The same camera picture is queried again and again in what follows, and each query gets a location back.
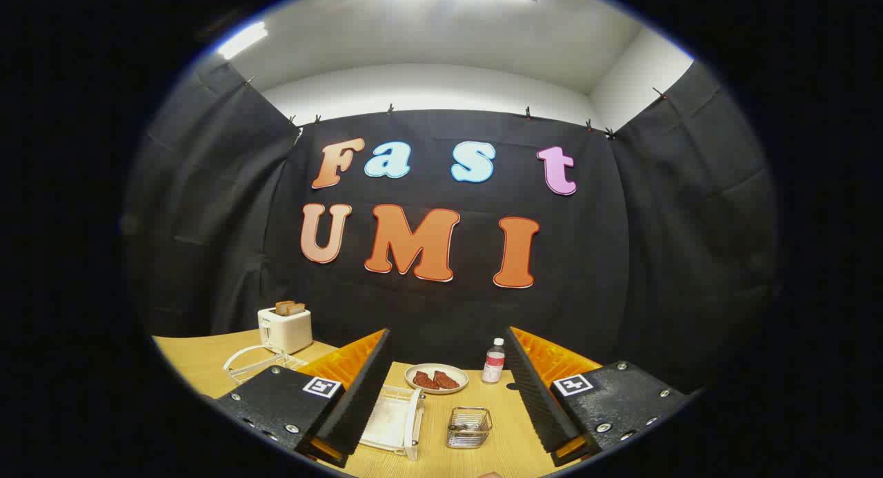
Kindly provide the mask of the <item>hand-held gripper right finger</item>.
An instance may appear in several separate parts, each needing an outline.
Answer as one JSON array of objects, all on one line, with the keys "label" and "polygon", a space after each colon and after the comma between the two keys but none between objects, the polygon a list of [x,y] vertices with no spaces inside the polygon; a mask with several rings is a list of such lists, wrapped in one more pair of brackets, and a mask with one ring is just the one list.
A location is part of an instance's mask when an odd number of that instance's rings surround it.
[{"label": "hand-held gripper right finger", "polygon": [[504,339],[506,365],[556,466],[619,448],[691,400],[630,361],[601,365],[514,326]]}]

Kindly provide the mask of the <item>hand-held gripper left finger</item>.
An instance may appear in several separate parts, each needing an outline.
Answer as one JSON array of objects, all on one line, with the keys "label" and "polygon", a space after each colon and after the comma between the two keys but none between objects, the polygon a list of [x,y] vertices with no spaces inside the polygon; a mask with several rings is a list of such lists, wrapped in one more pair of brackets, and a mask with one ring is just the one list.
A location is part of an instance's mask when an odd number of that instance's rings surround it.
[{"label": "hand-held gripper left finger", "polygon": [[382,328],[303,367],[268,366],[212,402],[253,434],[343,468],[384,387],[390,338]]}]

